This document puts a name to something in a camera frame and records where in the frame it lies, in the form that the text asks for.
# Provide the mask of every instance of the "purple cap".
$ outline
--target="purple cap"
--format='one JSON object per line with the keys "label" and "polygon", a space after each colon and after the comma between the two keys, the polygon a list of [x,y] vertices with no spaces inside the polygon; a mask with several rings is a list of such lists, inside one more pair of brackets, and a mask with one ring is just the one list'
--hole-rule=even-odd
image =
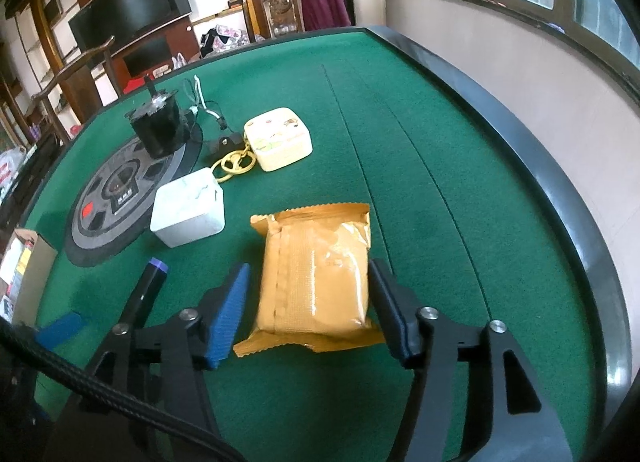
{"label": "purple cap", "polygon": [[163,263],[156,257],[153,257],[149,260],[149,265],[153,265],[154,267],[159,268],[165,274],[169,272],[169,267],[167,267],[165,263]]}

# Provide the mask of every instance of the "black monitor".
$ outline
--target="black monitor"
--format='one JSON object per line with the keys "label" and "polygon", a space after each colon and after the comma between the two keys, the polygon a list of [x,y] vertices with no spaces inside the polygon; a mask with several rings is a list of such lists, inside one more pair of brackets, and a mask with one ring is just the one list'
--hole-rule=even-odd
{"label": "black monitor", "polygon": [[[103,44],[112,35],[111,52],[191,12],[189,0],[91,0],[70,21],[80,50]],[[92,65],[102,58],[96,56]]]}
{"label": "black monitor", "polygon": [[160,36],[144,42],[122,59],[127,65],[129,75],[137,77],[152,66],[168,61],[171,57],[171,50],[166,42],[166,37]]}

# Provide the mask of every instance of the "black cylindrical object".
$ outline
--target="black cylindrical object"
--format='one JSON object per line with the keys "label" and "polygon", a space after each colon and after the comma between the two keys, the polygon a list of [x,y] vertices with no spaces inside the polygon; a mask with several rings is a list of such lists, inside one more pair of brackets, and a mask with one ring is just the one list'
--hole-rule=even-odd
{"label": "black cylindrical object", "polygon": [[153,82],[146,80],[151,99],[126,114],[133,130],[151,158],[162,158],[180,149],[188,140],[190,120],[180,111],[175,100],[178,90],[156,92]]}
{"label": "black cylindrical object", "polygon": [[149,260],[124,305],[118,323],[125,323],[133,328],[142,328],[145,325],[168,271],[169,267],[159,259],[153,257]]}

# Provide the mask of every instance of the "blue gripper pad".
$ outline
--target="blue gripper pad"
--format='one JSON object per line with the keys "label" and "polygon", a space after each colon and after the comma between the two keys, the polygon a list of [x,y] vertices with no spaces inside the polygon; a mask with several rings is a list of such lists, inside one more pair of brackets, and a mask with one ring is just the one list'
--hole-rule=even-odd
{"label": "blue gripper pad", "polygon": [[205,355],[209,368],[218,368],[220,361],[229,356],[244,311],[250,274],[249,264],[244,263],[239,267],[233,279],[228,278],[225,285],[214,289],[224,290],[228,287],[228,293],[220,307],[218,316],[212,321],[209,328],[209,344]]}
{"label": "blue gripper pad", "polygon": [[47,350],[53,350],[59,344],[78,334],[83,326],[82,317],[76,312],[69,312],[48,326],[41,328],[36,333],[35,339]]}

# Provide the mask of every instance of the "cardboard box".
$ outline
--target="cardboard box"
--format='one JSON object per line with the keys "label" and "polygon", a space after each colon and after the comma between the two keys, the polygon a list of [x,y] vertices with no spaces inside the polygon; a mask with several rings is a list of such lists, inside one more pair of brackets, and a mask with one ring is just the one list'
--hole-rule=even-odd
{"label": "cardboard box", "polygon": [[[20,243],[14,243],[16,239],[23,244],[28,240],[33,241],[30,255],[20,253],[22,247]],[[35,231],[16,229],[13,232],[0,263],[0,294],[3,295],[0,303],[0,315],[7,318],[8,311],[10,311],[11,323],[25,323],[34,326],[40,299],[57,254],[58,252]],[[9,287],[8,281],[11,281],[9,273],[15,270],[20,259],[23,262],[26,259],[20,290],[17,295],[13,294],[13,297],[9,297],[6,295]]]}

